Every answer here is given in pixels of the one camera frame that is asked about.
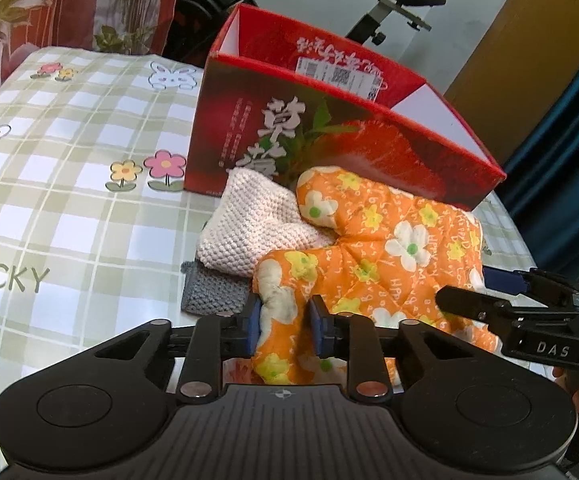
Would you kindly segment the orange floral quilted cloth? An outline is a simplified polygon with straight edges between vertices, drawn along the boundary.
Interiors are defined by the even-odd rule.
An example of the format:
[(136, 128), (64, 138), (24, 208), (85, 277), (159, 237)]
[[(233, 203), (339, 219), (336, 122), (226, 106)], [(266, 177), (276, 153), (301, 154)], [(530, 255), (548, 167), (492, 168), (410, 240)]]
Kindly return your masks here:
[(408, 318), (493, 351), (498, 338), (475, 321), (442, 312), (436, 292), (455, 286), (480, 292), (483, 230), (457, 207), (426, 200), (335, 167), (305, 171), (293, 190), (299, 214), (335, 234), (333, 244), (279, 249), (254, 268), (261, 335), (249, 359), (227, 369), (231, 382), (338, 384), (346, 362), (314, 351), (308, 301), (321, 296), (332, 314), (353, 313), (379, 327)]

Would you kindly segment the grey knitted cloth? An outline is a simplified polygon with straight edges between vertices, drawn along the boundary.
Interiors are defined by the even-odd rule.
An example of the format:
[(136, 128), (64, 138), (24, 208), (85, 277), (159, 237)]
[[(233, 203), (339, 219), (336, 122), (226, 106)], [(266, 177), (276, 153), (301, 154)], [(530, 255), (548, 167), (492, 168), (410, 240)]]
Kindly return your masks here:
[(197, 316), (242, 312), (251, 288), (248, 278), (209, 269), (198, 260), (183, 262), (181, 273), (182, 312)]

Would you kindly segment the teal blue curtain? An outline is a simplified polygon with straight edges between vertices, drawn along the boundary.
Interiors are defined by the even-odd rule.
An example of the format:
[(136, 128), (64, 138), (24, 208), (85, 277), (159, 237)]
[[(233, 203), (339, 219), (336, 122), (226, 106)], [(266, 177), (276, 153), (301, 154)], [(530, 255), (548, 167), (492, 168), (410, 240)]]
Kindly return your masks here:
[(535, 263), (579, 281), (579, 70), (504, 170), (495, 193)]

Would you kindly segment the pink knitted cloth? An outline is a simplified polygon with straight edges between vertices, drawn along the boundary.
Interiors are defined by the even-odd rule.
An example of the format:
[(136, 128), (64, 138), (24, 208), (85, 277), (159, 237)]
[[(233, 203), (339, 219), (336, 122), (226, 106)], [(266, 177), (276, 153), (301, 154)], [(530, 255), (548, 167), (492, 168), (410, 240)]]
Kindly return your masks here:
[(199, 235), (196, 258), (211, 270), (250, 278), (273, 250), (306, 250), (334, 240), (332, 231), (303, 220), (287, 188), (254, 170), (236, 168)]

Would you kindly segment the green checked bunny tablecloth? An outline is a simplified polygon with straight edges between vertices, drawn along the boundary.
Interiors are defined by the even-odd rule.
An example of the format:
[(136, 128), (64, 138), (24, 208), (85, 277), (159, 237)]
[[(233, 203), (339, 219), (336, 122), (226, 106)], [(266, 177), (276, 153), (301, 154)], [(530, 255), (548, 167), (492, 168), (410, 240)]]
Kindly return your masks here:
[(201, 79), (156, 55), (46, 48), (4, 81), (0, 393), (152, 318), (195, 321), (181, 264), (220, 201), (146, 160), (188, 163)]

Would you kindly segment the red strawberry cardboard box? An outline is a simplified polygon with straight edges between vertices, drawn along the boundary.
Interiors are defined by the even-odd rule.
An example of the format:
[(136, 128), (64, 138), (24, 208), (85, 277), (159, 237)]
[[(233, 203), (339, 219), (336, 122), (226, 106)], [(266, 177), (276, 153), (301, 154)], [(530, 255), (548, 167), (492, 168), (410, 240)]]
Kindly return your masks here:
[(315, 166), (464, 209), (505, 177), (422, 76), (349, 39), (239, 4), (204, 66), (185, 186), (220, 195), (235, 168), (293, 186)]

